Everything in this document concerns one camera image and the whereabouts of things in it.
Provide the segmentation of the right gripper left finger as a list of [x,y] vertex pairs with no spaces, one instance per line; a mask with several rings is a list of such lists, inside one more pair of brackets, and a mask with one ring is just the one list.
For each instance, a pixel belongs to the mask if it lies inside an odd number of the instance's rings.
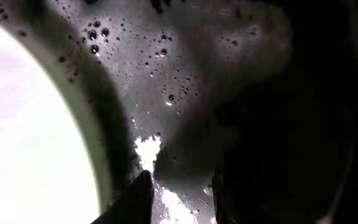
[[91,224],[151,224],[154,186],[143,170],[119,199]]

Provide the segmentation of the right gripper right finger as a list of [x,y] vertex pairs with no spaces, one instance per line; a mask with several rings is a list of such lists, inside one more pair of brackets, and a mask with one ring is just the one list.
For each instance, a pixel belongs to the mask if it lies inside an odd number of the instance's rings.
[[333,223],[352,159],[339,124],[238,124],[213,179],[220,222]]

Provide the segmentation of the light green plate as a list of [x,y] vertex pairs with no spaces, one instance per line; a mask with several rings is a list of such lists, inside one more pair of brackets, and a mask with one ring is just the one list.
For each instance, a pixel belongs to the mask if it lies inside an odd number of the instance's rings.
[[0,25],[0,223],[91,223],[100,196],[78,118]]

